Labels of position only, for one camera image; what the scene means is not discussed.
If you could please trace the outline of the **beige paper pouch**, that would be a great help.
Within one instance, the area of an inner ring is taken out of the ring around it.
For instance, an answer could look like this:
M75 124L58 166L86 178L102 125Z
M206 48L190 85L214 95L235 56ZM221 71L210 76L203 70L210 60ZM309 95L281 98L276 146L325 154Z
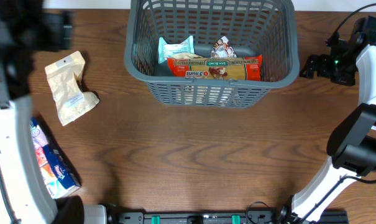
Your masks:
M75 121L99 103L99 98L93 92L83 92L79 86L84 67L85 60L79 51L45 67L62 126Z

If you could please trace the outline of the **teal snack packet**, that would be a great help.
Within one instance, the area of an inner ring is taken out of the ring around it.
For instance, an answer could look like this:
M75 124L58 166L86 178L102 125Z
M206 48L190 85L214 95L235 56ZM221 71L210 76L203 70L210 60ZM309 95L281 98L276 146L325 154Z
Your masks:
M189 36L180 44L168 44L163 37L158 40L158 63L164 63L167 58L180 53L194 53L194 38Z

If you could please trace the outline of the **red spaghetti packet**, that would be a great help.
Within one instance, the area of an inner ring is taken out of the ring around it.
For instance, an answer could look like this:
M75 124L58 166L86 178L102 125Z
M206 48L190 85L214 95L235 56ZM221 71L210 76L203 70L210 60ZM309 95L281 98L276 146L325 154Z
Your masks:
M261 81L262 55L242 58L167 58L175 77Z

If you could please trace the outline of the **colourful tissue multipack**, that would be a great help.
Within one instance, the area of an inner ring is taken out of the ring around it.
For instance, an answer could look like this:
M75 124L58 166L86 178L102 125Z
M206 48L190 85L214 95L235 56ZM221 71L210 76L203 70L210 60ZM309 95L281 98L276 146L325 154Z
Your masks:
M30 133L40 172L50 196L58 199L77 191L81 187L80 181L34 117L30 119Z

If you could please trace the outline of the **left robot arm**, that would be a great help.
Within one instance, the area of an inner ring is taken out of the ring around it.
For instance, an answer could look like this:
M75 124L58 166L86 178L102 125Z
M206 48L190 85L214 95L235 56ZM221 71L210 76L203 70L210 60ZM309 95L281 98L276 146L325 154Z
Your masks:
M70 13L47 13L42 1L0 1L0 223L106 223L103 205L78 196L53 199L30 135L29 75L34 53L70 46Z

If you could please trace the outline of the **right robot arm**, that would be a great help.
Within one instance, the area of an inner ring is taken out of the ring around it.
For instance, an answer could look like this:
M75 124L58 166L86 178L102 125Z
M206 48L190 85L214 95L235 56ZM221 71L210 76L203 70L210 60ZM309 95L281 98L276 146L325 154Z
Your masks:
M376 172L376 17L356 20L351 37L335 31L328 55L312 55L300 76L329 78L345 86L359 84L357 108L331 133L328 158L311 182L292 195L274 223L316 223L326 207L354 182L376 184L364 177Z

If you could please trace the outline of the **brown white snack bag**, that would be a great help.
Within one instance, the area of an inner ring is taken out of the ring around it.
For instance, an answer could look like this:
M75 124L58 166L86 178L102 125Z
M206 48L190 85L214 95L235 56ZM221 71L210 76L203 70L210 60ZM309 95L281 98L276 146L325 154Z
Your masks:
M226 36L222 36L213 46L211 58L234 58L237 57L234 49Z

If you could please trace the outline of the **brown Panners snack bag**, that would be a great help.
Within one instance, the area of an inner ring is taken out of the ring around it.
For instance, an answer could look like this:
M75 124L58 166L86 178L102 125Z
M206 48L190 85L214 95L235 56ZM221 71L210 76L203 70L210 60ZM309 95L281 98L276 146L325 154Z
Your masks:
M193 54L193 53L189 53L189 52L183 52L183 53L173 54L171 58L175 60L184 60L184 59L201 58L201 56Z

